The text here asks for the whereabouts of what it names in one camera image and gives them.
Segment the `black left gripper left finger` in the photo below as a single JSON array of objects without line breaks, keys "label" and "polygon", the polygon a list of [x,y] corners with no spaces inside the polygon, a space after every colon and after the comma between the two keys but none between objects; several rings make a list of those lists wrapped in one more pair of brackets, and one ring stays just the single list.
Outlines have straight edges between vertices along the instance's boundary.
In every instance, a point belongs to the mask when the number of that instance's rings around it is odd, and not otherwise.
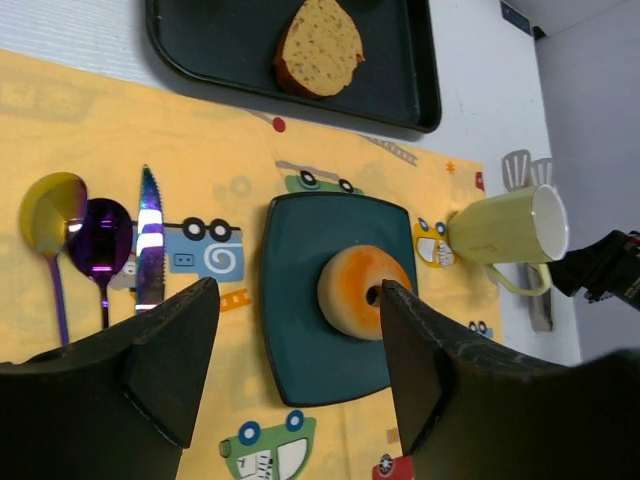
[{"label": "black left gripper left finger", "polygon": [[173,479],[220,313],[211,278],[21,364],[1,365],[4,479]]}]

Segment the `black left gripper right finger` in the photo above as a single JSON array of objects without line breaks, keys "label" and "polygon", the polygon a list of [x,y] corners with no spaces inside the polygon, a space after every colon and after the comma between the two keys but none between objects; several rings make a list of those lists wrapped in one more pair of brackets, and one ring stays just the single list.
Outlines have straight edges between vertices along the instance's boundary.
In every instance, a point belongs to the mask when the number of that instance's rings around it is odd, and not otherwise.
[{"label": "black left gripper right finger", "polygon": [[639,353],[575,366],[489,340],[394,281],[381,323],[401,448],[419,479],[635,479]]}]

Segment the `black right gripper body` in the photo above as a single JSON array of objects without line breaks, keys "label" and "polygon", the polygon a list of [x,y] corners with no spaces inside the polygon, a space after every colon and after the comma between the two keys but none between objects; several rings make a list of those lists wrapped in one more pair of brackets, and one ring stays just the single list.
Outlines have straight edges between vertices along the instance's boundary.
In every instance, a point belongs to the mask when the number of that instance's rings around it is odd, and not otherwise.
[{"label": "black right gripper body", "polygon": [[612,230],[582,249],[547,264],[553,285],[567,297],[582,289],[589,303],[616,297],[639,302],[639,232]]}]

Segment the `orange glazed donut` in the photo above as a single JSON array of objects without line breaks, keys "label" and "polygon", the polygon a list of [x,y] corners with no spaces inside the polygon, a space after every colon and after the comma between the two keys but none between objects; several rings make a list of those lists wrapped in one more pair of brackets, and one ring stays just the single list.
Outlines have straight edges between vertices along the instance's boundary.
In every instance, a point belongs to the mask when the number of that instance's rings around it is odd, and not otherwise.
[{"label": "orange glazed donut", "polygon": [[328,323],[341,333],[366,341],[380,341],[381,287],[384,280],[412,287],[403,267],[373,245],[349,247],[323,267],[317,298]]}]

